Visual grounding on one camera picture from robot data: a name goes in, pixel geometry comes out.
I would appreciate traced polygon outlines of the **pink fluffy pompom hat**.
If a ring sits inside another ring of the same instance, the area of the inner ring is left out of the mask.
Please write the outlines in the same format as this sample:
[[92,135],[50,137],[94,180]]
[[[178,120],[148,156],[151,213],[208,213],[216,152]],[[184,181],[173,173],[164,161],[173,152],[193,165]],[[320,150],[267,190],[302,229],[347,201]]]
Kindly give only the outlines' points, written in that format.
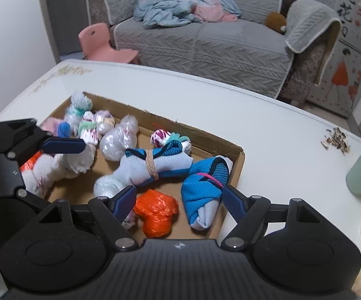
[[44,131],[50,132],[54,137],[72,137],[71,126],[68,122],[60,118],[48,117],[44,122],[42,122],[40,128]]

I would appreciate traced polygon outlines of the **white green leaf sock roll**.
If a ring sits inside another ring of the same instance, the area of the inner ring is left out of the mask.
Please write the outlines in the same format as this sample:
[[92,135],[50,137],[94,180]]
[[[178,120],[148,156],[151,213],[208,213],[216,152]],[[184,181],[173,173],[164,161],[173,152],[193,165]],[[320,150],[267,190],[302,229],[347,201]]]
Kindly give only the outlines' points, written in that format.
[[95,154],[96,147],[92,144],[87,144],[79,154],[41,154],[30,162],[32,167],[25,164],[21,170],[26,190],[46,199],[56,182],[76,178],[91,169]]

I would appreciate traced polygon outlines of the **white pink teal sock roll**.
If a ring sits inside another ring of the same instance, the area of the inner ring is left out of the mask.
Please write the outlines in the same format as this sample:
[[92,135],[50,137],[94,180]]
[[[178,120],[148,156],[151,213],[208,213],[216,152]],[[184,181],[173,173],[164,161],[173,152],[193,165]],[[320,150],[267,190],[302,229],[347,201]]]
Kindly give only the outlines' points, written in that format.
[[77,129],[78,138],[85,141],[86,144],[97,146],[99,144],[99,133],[97,132],[97,122],[95,115],[91,111],[83,114],[82,120]]

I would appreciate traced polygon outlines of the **white fluffy teal sock roll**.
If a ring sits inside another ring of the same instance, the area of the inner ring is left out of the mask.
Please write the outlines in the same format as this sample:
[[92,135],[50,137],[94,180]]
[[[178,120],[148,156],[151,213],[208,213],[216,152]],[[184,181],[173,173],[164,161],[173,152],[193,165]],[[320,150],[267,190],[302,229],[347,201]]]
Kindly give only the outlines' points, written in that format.
[[92,107],[92,100],[88,96],[82,91],[75,91],[71,95],[70,106],[64,113],[64,121],[75,131],[83,119],[84,113],[90,111]]

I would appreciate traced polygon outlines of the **blue knit sock bundle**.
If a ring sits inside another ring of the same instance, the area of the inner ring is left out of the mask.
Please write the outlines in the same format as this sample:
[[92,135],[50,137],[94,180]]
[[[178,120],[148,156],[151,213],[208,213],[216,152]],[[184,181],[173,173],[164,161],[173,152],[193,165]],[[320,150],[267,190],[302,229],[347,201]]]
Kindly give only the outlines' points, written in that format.
[[184,210],[192,229],[203,231],[213,224],[233,165],[233,162],[224,156],[206,158],[192,164],[180,189]]

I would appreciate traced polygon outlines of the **pale pink sock roll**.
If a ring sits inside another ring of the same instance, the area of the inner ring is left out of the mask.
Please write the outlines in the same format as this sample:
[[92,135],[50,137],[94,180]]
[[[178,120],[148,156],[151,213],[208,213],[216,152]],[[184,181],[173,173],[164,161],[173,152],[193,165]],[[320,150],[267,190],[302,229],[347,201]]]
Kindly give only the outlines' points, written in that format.
[[96,122],[96,130],[104,136],[115,127],[115,119],[108,110],[99,110],[94,114],[94,121]]

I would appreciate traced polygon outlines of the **clear bubble wrap bundle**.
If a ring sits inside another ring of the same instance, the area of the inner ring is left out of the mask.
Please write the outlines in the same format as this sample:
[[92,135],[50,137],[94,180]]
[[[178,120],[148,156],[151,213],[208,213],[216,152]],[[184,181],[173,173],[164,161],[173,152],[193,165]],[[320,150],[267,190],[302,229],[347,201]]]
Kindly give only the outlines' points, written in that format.
[[108,161],[120,161],[128,148],[136,148],[138,132],[136,117],[125,115],[100,141],[99,148],[104,158]]

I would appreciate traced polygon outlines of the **blue white striped sock roll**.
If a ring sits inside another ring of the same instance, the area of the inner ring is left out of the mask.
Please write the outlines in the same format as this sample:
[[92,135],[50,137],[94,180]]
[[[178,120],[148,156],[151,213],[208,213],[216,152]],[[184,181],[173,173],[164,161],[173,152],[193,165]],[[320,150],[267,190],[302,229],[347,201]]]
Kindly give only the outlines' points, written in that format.
[[184,177],[193,163],[182,144],[172,140],[162,148],[128,148],[113,174],[126,185],[145,186],[162,178]]

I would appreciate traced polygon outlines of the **magenta white teal sock roll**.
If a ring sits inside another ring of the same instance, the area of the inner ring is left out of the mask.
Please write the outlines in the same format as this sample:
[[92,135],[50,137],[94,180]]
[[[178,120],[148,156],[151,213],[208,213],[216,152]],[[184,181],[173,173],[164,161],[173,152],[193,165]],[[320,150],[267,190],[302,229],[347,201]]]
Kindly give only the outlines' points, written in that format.
[[182,144],[182,151],[190,155],[192,149],[191,140],[187,136],[181,136],[179,133],[169,132],[165,129],[155,130],[151,134],[150,144],[156,148],[162,148],[172,140],[179,141]]

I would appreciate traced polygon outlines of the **orange plastic bag bundle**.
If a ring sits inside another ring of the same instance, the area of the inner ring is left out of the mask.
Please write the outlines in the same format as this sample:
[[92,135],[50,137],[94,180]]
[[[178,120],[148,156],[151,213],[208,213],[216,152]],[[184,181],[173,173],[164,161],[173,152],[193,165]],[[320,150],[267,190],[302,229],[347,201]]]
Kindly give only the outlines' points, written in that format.
[[43,155],[43,153],[41,151],[38,151],[37,153],[35,153],[28,161],[26,161],[25,164],[23,164],[20,167],[20,171],[21,172],[32,171],[34,169],[34,166],[35,166],[37,160],[41,157],[41,155]]

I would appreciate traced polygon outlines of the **sunflower seed shell pile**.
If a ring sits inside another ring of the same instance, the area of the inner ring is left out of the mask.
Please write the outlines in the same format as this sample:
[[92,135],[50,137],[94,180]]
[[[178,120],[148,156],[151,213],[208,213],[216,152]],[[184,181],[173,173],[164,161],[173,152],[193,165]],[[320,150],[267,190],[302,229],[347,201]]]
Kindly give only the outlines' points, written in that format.
[[347,141],[347,134],[340,127],[326,129],[326,134],[321,141],[321,145],[328,150],[330,147],[340,150],[343,155],[350,153],[351,146]]

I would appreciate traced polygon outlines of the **grey sofa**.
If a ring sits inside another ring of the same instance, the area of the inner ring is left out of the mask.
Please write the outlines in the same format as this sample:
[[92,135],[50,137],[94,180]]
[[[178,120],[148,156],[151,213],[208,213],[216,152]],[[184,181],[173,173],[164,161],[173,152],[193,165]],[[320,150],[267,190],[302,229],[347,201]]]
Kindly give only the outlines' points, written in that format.
[[[90,24],[105,23],[111,45],[139,52],[144,66],[302,102],[321,83],[341,29],[337,13],[314,0],[234,0],[234,22],[192,22],[146,29],[133,18],[136,0],[86,0]],[[271,12],[286,32],[264,25]]]

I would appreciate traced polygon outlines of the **brown plush toy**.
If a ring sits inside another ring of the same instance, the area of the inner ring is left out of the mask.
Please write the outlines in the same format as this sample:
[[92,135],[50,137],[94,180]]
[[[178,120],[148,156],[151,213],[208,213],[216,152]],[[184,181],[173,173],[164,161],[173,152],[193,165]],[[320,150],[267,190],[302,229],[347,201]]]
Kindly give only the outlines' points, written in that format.
[[278,12],[271,12],[268,14],[264,21],[264,25],[281,34],[284,35],[286,33],[286,17]]

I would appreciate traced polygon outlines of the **decorated refrigerator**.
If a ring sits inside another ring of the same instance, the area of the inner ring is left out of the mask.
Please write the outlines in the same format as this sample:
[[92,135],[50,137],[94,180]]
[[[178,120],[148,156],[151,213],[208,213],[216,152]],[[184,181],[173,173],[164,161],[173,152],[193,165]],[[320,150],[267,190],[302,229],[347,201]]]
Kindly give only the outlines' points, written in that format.
[[307,100],[348,118],[361,98],[361,0],[317,0],[336,11],[342,28],[322,82]]

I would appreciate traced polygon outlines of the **light blue blanket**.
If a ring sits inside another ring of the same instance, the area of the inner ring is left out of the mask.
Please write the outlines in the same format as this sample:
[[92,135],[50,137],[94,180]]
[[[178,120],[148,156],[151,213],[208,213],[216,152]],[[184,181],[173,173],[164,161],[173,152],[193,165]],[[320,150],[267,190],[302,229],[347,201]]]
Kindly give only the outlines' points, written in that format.
[[234,0],[136,0],[133,12],[133,18],[145,29],[234,22],[240,16]]

